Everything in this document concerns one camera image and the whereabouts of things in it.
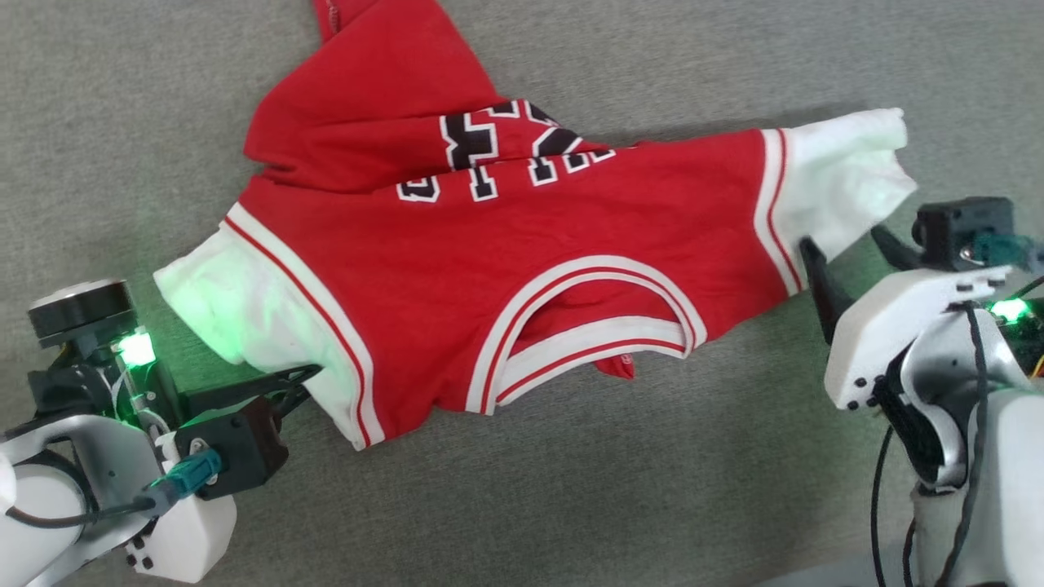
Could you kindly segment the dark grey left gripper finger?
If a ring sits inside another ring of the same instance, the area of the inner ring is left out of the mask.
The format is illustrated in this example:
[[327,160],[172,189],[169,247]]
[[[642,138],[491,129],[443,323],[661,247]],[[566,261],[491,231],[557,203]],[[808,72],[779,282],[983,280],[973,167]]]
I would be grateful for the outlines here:
[[272,401],[272,395],[303,384],[323,371],[318,363],[299,365],[295,368],[277,371],[262,377],[214,389],[190,391],[184,395],[186,413],[204,413],[208,410],[231,408],[250,402],[256,397],[264,397]]
[[282,421],[310,399],[310,391],[303,384],[299,384],[272,395],[272,412],[275,412],[277,419]]

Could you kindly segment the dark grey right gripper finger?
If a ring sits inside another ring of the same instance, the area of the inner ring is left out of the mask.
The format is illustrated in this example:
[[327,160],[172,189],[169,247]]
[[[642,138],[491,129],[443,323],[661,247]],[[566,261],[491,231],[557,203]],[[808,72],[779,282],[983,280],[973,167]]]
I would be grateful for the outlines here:
[[831,274],[823,250],[810,237],[799,242],[799,253],[807,274],[807,286],[812,291],[825,342],[832,343],[843,313],[855,302]]
[[921,271],[924,268],[921,250],[906,245],[887,227],[873,227],[871,238],[881,256],[895,271]]

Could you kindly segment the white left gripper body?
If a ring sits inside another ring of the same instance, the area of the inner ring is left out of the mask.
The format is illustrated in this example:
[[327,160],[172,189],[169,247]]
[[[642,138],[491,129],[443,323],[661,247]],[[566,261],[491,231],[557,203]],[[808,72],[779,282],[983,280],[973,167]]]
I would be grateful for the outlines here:
[[140,576],[197,584],[227,553],[236,523],[234,498],[188,497],[130,539],[126,561]]

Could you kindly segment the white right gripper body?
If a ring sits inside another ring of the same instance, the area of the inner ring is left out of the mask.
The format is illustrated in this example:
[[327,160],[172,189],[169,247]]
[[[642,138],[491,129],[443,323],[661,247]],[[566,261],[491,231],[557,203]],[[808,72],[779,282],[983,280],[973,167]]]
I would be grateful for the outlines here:
[[825,365],[825,391],[836,408],[865,404],[869,388],[929,324],[951,306],[995,294],[1009,267],[900,271],[881,279],[838,320]]

